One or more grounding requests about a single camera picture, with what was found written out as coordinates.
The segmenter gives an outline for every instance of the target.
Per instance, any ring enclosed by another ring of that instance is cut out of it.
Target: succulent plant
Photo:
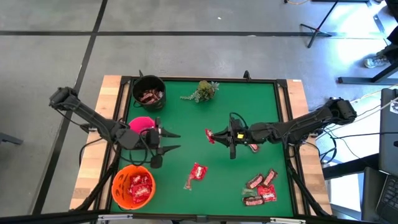
[[[207,101],[214,97],[219,85],[217,82],[208,83],[203,80],[199,82],[197,89],[190,96],[181,96],[180,98],[183,100],[195,100],[197,103]]]

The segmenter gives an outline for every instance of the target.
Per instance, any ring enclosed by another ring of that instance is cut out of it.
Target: wooden table frame
[[[120,88],[123,77],[119,75],[105,75],[103,83],[99,91],[98,101],[96,104],[95,111],[105,118],[109,119],[120,119],[123,118],[125,112],[125,102],[128,100],[128,87],[124,85]],[[281,85],[278,87],[279,98],[281,102],[281,110],[284,121],[289,120],[289,115],[293,118],[299,117],[308,113],[307,101],[305,99],[304,89],[301,80],[280,80]],[[120,97],[120,105],[117,105],[118,96]],[[115,113],[115,108],[119,106],[118,114]],[[87,142],[98,139],[98,133],[89,133]],[[314,139],[308,139],[308,142],[315,143]],[[103,164],[110,164],[113,160],[114,152],[110,153],[107,158],[108,162],[104,163],[105,152],[107,143],[105,140],[98,141],[85,148],[83,158],[81,160],[81,166],[76,180],[75,189],[73,191],[72,201],[70,208],[76,208],[79,206],[84,199],[94,189],[98,183],[101,175],[101,171],[105,168]],[[318,151],[313,146],[305,144],[300,147],[300,159],[302,163],[303,176],[307,189],[311,192],[315,200],[322,206],[322,208],[329,214],[331,214],[331,208],[329,204],[329,198],[326,191],[325,180],[323,178],[322,167],[318,156]],[[297,211],[299,214],[305,214],[305,205],[302,200],[302,194],[295,185],[295,198],[297,201]],[[103,188],[101,199],[96,202],[99,209],[106,208],[106,201],[108,198],[108,192],[110,188],[110,180],[107,181]]]

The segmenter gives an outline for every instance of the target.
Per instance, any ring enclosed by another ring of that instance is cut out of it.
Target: gray carpet floor
[[[323,30],[354,38],[320,37],[310,49],[308,37],[97,37],[79,96],[94,107],[103,75],[137,75],[139,69],[145,74],[189,77],[241,77],[249,70],[253,78],[303,80],[310,108],[331,96],[357,99],[385,86],[340,85],[336,79],[372,77],[384,69],[364,68],[362,63],[386,46],[383,39],[371,35],[379,33],[373,15],[379,14],[386,32],[397,25],[385,3],[372,4],[339,4]],[[101,0],[3,0],[0,31],[92,31],[100,5]],[[317,26],[331,5],[294,6],[282,0],[109,0],[99,30],[309,32],[299,24]],[[48,107],[49,96],[59,86],[74,85],[89,38],[0,35],[0,131],[24,140],[21,146],[0,145],[0,216],[30,212],[62,120]],[[85,142],[86,134],[71,124],[44,212],[68,209],[78,151]],[[323,144],[325,151],[328,145]],[[353,159],[341,151],[339,160]]]

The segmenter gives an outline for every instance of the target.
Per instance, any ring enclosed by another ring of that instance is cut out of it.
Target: green table surface
[[[148,112],[134,108],[131,102],[127,122],[138,116],[159,116],[166,130],[181,135],[180,138],[162,138],[162,145],[181,147],[166,153],[160,169],[145,165],[156,182],[155,195],[145,207],[125,211],[112,201],[111,213],[293,216],[281,144],[266,142],[257,154],[247,146],[237,146],[236,159],[231,160],[229,148],[219,143],[210,144],[205,136],[205,128],[217,132],[227,127],[230,112],[242,115],[248,125],[278,121],[273,84],[221,82],[215,97],[201,103],[180,99],[181,95],[194,92],[198,82],[166,81],[165,84],[165,107]],[[122,151],[122,156],[128,158],[129,153],[134,160],[144,157],[144,151],[127,150]],[[192,190],[186,190],[183,187],[195,162],[207,166],[208,171],[202,181],[192,181]],[[127,165],[128,162],[121,160],[119,169]],[[242,189],[246,182],[258,173],[266,175],[270,168],[279,174],[273,181],[277,201],[245,207]]]

